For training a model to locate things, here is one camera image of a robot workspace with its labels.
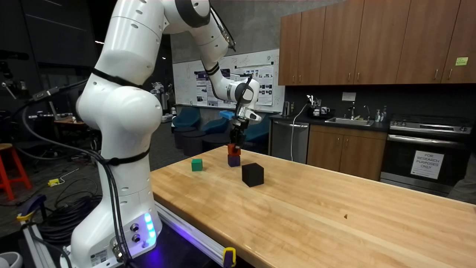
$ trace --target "kitchen cabinet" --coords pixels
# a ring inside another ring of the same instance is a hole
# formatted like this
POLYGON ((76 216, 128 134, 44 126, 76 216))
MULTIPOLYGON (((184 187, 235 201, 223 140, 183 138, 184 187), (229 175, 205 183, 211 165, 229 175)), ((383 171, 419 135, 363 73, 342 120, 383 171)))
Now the kitchen cabinet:
POLYGON ((363 3, 348 0, 325 7, 319 85, 354 83, 363 3))
POLYGON ((409 7, 410 0, 364 0, 354 83, 395 82, 409 7))
POLYGON ((312 125, 308 164, 379 180, 385 132, 312 125))
POLYGON ((443 83, 476 83, 476 1, 461 0, 443 83))
POLYGON ((324 9, 284 16, 279 33, 279 85, 316 85, 324 9))
POLYGON ((459 0, 412 0, 397 83, 438 83, 459 0))

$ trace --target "whiteboard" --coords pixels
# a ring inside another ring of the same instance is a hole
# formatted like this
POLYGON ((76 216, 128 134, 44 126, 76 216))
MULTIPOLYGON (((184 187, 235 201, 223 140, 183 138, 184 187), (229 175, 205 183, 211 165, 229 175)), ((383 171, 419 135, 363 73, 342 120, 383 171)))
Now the whiteboard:
MULTIPOLYGON (((247 80, 247 74, 260 83, 256 111, 281 113, 284 86, 278 85, 279 49, 226 56, 220 61, 224 76, 232 80, 247 80)), ((236 103, 226 103, 214 97, 211 83, 200 61, 172 65, 175 104, 235 108, 236 103)))

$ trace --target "green cube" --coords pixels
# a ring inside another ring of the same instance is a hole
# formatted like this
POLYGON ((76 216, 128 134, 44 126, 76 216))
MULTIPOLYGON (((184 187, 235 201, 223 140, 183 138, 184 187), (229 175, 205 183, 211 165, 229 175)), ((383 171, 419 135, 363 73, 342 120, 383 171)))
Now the green cube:
POLYGON ((200 158, 193 158, 192 159, 192 171, 202 171, 203 170, 203 162, 200 158))

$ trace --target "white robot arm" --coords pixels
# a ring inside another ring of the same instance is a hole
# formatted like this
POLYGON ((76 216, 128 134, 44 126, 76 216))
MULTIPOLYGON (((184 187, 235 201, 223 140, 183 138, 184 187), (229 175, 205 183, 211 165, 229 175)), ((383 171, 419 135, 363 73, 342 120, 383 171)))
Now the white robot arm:
POLYGON ((253 111, 258 83, 229 80, 218 71, 233 41, 208 0, 117 0, 102 52, 77 101, 78 116, 101 131, 101 156, 111 159, 111 173, 99 167, 102 199, 73 232, 73 266, 117 266, 154 247, 162 225, 153 205, 147 152, 162 108, 139 85, 154 70, 162 34, 184 31, 196 41, 215 97, 238 103, 233 146, 239 149, 250 119, 260 120, 253 111), (111 175, 117 195, 108 190, 111 175))

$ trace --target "black cube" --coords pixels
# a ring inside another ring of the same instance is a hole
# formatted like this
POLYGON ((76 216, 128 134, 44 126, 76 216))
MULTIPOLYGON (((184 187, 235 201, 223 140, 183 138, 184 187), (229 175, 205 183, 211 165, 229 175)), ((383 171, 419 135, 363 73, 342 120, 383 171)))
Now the black cube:
POLYGON ((248 187, 264 183, 264 170, 258 164, 253 162, 241 167, 241 178, 248 187))

